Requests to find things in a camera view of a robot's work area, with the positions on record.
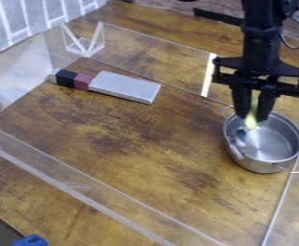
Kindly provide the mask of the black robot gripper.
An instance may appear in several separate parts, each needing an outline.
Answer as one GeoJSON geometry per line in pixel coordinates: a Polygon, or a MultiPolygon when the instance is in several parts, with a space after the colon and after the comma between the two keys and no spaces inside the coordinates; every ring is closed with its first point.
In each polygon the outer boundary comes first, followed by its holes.
{"type": "Polygon", "coordinates": [[[243,55],[215,57],[213,81],[231,86],[235,113],[246,118],[251,107],[251,90],[262,90],[258,97],[257,121],[269,118],[277,96],[299,97],[299,67],[281,59],[282,28],[242,27],[243,55]]]}

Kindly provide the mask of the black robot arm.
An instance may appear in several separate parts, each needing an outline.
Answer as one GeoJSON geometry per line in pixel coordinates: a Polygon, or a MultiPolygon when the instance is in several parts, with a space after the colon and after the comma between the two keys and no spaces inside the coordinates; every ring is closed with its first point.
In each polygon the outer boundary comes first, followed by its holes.
{"type": "Polygon", "coordinates": [[[299,97],[299,67],[281,59],[281,45],[291,46],[283,38],[283,22],[299,11],[299,0],[242,0],[245,17],[194,8],[197,16],[239,26],[245,35],[243,55],[214,58],[213,81],[231,88],[235,113],[245,118],[250,112],[251,91],[259,90],[255,118],[265,121],[282,95],[299,97]]]}

